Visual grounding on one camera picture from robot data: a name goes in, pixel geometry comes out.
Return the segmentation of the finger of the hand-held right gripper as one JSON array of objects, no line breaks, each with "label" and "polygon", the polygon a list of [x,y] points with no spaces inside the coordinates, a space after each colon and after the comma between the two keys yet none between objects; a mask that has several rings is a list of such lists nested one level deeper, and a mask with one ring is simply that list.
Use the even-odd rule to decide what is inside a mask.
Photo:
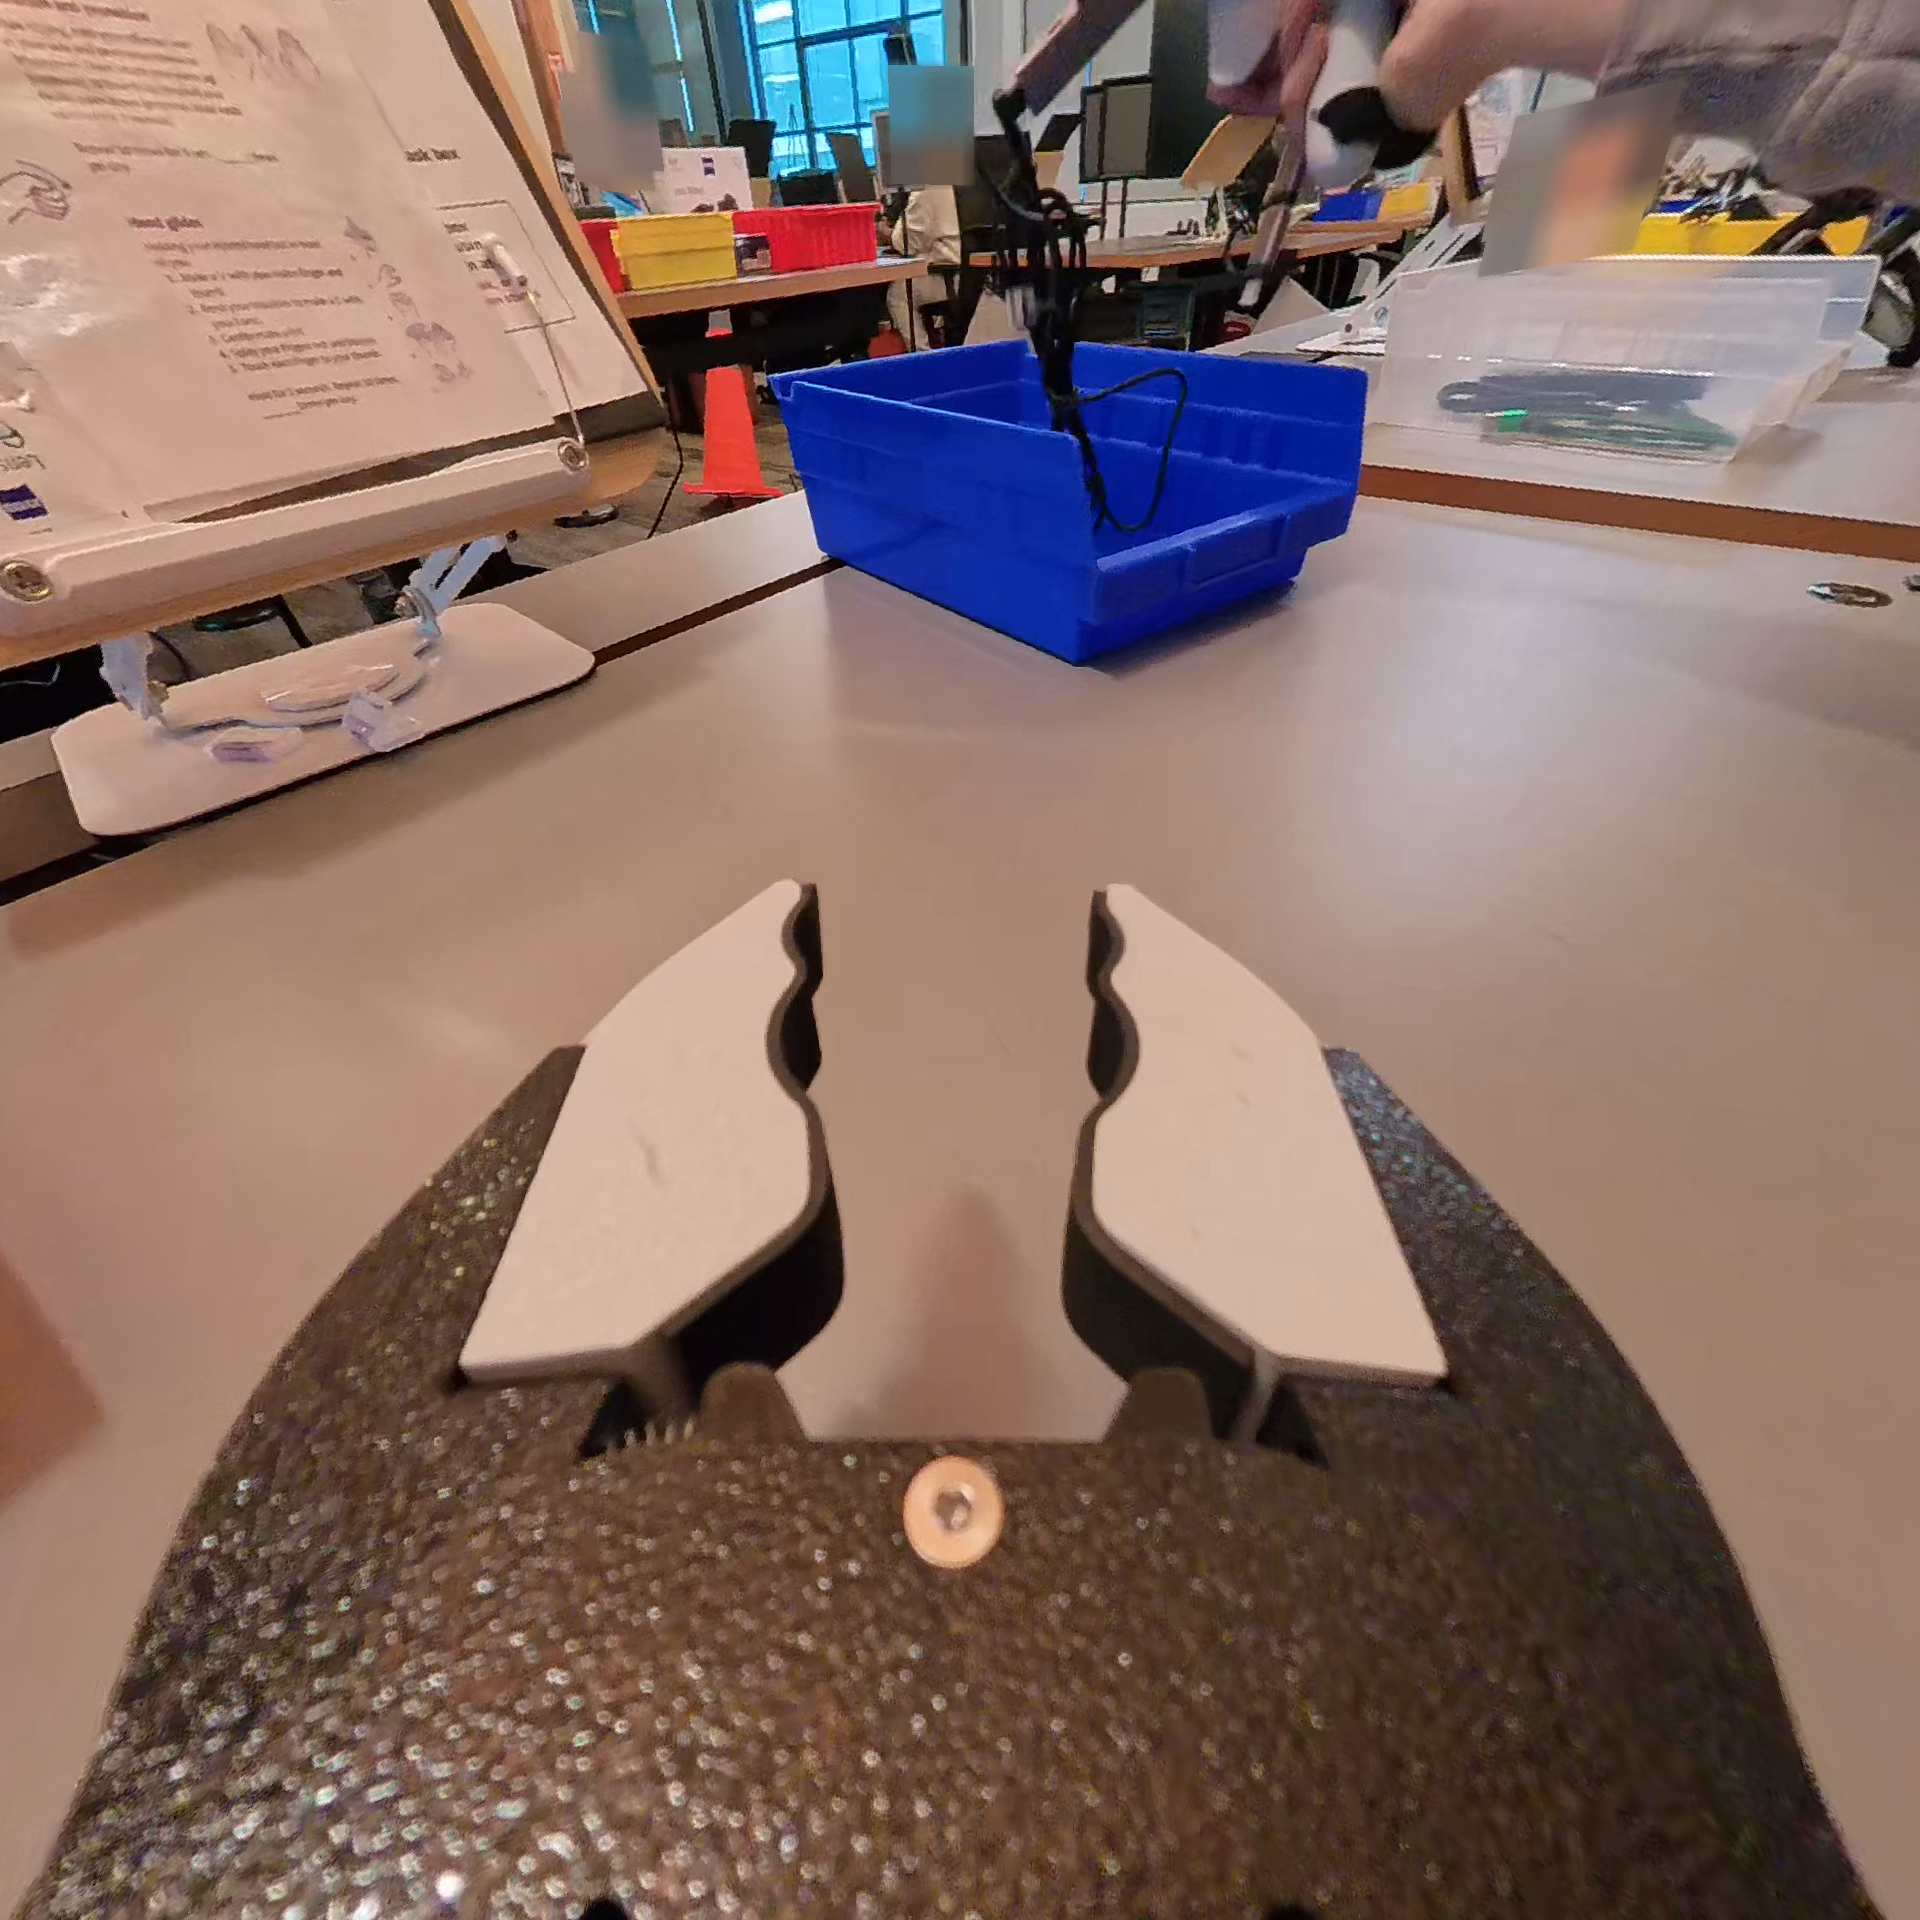
[{"label": "finger of the hand-held right gripper", "polygon": [[1282,27],[1267,46],[1252,81],[1242,88],[1242,112],[1272,121],[1276,174],[1260,203],[1242,310],[1260,318],[1272,298],[1285,230],[1308,174],[1308,94],[1330,57],[1330,27]]},{"label": "finger of the hand-held right gripper", "polygon": [[1131,2],[1067,2],[1044,37],[1021,57],[996,90],[998,123],[1037,116],[1080,76],[1125,27]]}]

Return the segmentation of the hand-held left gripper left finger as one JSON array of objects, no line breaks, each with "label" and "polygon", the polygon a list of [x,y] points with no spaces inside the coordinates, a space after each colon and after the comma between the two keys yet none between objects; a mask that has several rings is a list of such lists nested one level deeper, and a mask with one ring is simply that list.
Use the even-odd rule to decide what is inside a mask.
[{"label": "hand-held left gripper left finger", "polygon": [[821,890],[779,878],[589,1033],[462,1375],[626,1380],[689,1414],[731,1366],[783,1367],[833,1315]]}]

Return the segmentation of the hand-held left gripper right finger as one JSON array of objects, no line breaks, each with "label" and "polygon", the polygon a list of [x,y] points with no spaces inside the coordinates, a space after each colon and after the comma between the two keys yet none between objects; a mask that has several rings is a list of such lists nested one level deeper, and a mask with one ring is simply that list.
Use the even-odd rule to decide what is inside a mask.
[{"label": "hand-held left gripper right finger", "polygon": [[1282,1443],[1300,1380],[1448,1389],[1308,1023],[1136,886],[1090,897],[1087,992],[1066,1313],[1093,1360],[1189,1375],[1230,1443]]}]

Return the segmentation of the blue plastic bin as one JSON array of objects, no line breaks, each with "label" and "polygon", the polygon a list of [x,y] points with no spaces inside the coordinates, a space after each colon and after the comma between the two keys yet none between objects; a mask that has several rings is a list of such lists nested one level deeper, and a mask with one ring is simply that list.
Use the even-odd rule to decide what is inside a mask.
[{"label": "blue plastic bin", "polygon": [[1026,339],[776,375],[822,556],[1090,664],[1294,586],[1347,528],[1367,379],[1080,344],[1059,427]]}]

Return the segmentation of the person's right hand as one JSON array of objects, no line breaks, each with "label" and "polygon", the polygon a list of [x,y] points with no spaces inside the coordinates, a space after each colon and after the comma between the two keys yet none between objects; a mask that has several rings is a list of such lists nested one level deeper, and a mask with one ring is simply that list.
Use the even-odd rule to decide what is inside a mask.
[{"label": "person's right hand", "polygon": [[1595,81],[1633,2],[1410,2],[1378,63],[1378,90],[1403,130],[1441,130],[1506,68]]}]

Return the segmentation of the dark computer monitor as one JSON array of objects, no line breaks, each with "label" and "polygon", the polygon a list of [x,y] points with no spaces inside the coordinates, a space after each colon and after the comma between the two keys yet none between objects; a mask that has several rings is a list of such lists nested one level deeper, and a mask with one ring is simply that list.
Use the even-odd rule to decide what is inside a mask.
[{"label": "dark computer monitor", "polygon": [[1076,176],[1125,182],[1150,176],[1153,80],[1107,80],[1080,90]]}]

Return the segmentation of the red plastic bin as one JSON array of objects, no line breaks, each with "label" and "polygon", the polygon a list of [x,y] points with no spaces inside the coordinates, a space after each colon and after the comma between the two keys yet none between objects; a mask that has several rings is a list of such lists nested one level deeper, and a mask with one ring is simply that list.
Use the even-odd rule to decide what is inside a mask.
[{"label": "red plastic bin", "polygon": [[813,273],[879,257],[879,203],[749,207],[731,213],[740,273]]}]

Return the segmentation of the clear plastic storage box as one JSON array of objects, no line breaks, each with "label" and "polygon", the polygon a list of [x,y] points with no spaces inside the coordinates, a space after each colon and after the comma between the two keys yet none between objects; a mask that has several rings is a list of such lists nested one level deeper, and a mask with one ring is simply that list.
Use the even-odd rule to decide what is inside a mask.
[{"label": "clear plastic storage box", "polygon": [[1872,254],[1623,254],[1388,291],[1367,424],[1726,463],[1842,371]]}]

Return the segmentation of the long yellow plastic bin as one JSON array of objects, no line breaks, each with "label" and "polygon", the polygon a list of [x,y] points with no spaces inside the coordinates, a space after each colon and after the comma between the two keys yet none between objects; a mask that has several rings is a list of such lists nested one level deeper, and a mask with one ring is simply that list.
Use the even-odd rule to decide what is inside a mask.
[{"label": "long yellow plastic bin", "polygon": [[1858,254],[1873,230],[1873,217],[1816,218],[1819,213],[1798,210],[1794,217],[1744,217],[1744,213],[1702,213],[1661,207],[1650,213],[1628,244],[1637,254],[1703,254],[1703,257],[1751,257],[1759,250],[1832,250],[1838,257]]}]

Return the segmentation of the orange traffic cone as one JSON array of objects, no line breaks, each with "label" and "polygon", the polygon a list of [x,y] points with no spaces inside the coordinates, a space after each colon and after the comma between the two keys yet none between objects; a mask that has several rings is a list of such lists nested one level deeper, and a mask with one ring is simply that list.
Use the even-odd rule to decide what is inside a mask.
[{"label": "orange traffic cone", "polygon": [[756,455],[754,407],[749,403],[749,371],[715,366],[701,389],[701,471],[682,483],[694,501],[762,503],[779,498],[768,483]]}]

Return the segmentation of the white document stand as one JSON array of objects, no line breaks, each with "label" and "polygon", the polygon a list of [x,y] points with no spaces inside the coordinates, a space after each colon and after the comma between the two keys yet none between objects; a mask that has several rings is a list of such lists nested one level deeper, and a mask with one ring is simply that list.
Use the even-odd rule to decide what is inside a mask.
[{"label": "white document stand", "polygon": [[458,594],[509,533],[618,490],[592,466],[592,427],[645,445],[653,379],[478,6],[330,6],[556,412],[541,436],[190,515],[2,528],[2,664],[101,650],[114,703],[53,733],[96,836],[170,830],[594,671],[527,615]]}]

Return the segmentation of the printed instruction sheet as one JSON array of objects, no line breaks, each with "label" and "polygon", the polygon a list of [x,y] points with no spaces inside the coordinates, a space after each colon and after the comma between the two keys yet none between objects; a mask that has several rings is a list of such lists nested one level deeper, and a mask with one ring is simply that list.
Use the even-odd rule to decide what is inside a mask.
[{"label": "printed instruction sheet", "polygon": [[330,2],[2,2],[2,528],[541,436]]}]

